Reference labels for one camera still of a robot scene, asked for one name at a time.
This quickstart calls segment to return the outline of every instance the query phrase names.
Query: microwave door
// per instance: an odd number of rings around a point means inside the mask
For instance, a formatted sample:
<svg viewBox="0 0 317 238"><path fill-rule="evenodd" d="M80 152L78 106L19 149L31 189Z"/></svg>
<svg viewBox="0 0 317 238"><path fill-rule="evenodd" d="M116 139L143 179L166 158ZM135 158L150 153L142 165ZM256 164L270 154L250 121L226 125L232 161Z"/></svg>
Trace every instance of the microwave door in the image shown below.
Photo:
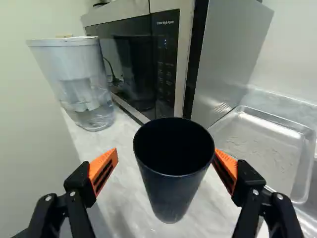
<svg viewBox="0 0 317 238"><path fill-rule="evenodd" d="M120 95L140 112L155 107L155 76L152 62L153 40L149 35L114 36L122 66Z"/></svg>

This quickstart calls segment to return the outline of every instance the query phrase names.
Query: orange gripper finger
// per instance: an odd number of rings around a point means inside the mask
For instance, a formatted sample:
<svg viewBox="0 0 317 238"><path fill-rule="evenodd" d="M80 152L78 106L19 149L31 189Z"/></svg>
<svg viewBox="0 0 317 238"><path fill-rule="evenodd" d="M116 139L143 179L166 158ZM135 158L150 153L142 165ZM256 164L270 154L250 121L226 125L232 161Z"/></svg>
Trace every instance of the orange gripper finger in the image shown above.
<svg viewBox="0 0 317 238"><path fill-rule="evenodd" d="M100 193L117 164L118 154L116 148L108 150L90 163L89 179L93 186L96 197Z"/></svg>
<svg viewBox="0 0 317 238"><path fill-rule="evenodd" d="M215 158L212 165L227 188L233 194L237 182L237 161L219 149L215 149Z"/></svg>

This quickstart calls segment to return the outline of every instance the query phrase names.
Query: microwave control panel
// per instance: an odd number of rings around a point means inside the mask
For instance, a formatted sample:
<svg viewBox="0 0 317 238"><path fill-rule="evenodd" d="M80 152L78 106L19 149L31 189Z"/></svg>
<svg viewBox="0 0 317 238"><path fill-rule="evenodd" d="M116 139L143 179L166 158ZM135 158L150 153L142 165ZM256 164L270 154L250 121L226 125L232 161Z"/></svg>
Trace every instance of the microwave control panel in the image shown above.
<svg viewBox="0 0 317 238"><path fill-rule="evenodd" d="M156 117L174 115L179 9L151 14L154 65L157 68Z"/></svg>

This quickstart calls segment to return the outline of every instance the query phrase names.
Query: water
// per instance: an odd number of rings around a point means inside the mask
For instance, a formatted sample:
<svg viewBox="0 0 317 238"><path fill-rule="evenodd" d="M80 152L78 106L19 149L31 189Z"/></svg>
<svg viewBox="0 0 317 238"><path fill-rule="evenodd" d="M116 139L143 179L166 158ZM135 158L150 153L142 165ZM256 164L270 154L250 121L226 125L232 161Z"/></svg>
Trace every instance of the water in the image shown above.
<svg viewBox="0 0 317 238"><path fill-rule="evenodd" d="M77 102L76 107L82 105L99 105L93 110L74 112L70 107L65 107L65 102L61 102L67 114L80 127L88 131L99 131L111 126L114 122L114 110L110 92L104 88L92 88L94 92L94 102Z"/></svg>

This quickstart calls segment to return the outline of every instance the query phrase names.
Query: white wall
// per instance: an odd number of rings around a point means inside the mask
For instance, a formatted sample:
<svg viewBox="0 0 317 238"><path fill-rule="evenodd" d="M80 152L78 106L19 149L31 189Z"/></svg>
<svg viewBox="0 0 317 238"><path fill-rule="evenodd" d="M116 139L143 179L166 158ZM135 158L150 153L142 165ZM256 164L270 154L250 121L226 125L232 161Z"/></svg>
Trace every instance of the white wall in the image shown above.
<svg viewBox="0 0 317 238"><path fill-rule="evenodd" d="M40 196L79 165L59 104L25 45L83 35L87 0L0 1L0 237L26 228Z"/></svg>
<svg viewBox="0 0 317 238"><path fill-rule="evenodd" d="M263 0L275 11L252 86L317 104L317 0Z"/></svg>

